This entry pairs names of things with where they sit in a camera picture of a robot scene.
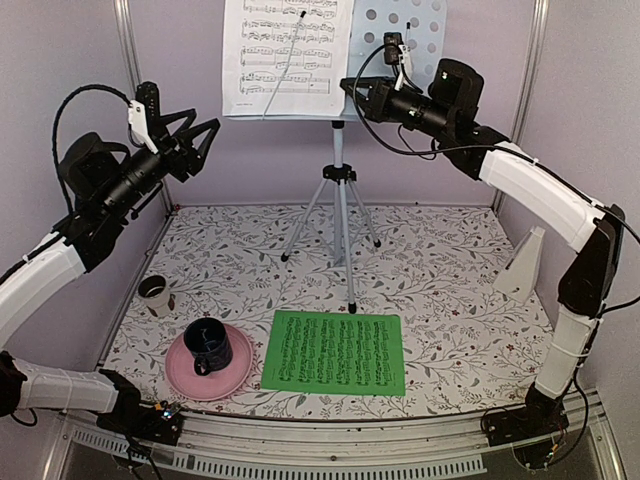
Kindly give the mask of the light blue music stand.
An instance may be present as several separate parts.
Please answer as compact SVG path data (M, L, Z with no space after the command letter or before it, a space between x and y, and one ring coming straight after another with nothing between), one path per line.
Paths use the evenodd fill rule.
M343 160L344 127L357 112L340 89L374 51L390 61L395 89L426 86L444 40L443 1L228 1L224 8L223 114L246 120L320 120L331 124L333 161L322 186L334 186L335 263L346 270L348 309L356 310L347 198L359 195Z

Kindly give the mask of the white sheet music page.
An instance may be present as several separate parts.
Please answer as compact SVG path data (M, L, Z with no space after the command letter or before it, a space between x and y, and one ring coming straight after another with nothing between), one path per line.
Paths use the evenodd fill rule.
M227 1L223 115L339 116L353 10L352 1Z

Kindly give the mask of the green sheet music page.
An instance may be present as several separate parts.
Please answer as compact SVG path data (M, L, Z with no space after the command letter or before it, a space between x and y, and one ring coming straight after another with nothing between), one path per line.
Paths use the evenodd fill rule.
M400 317L278 311L261 386L311 394L403 396Z

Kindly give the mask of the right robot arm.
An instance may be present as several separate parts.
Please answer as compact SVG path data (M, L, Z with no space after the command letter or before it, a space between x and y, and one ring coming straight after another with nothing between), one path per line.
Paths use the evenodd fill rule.
M588 354L603 315L622 243L624 213L605 207L525 155L502 133L478 124L484 86L472 67L453 59L438 63L426 93L389 77L344 78L364 125L399 123L434 139L440 153L461 172L512 197L562 236L576 258L558 286L558 320L553 342L517 427L537 436L552 424L578 365Z

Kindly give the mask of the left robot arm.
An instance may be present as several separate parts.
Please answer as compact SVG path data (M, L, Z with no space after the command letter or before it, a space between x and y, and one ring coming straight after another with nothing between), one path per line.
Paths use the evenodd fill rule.
M69 147L59 173L74 192L76 207L2 276L3 342L49 298L113 252L128 221L160 191L165 176L186 181L202 170L220 122L197 124L195 118L193 109L148 116L143 106L133 104L129 119L144 142L137 152L105 142L95 132ZM32 408L88 410L109 414L126 433L138 434L149 423L139 402L139 390L114 371L43 367L1 353L4 416Z

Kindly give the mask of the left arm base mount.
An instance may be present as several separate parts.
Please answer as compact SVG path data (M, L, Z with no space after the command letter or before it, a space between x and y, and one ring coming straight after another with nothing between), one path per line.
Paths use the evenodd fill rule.
M153 406L145 406L136 387L120 385L117 389L114 409L97 415L99 428L164 445L178 444L184 418L177 403L162 400Z

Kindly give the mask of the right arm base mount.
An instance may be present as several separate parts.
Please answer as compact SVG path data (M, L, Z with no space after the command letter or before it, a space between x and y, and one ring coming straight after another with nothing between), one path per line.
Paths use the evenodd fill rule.
M560 400L531 394L527 396L523 407L485 413L480 420L481 430L490 446L560 432L568 426L569 421Z

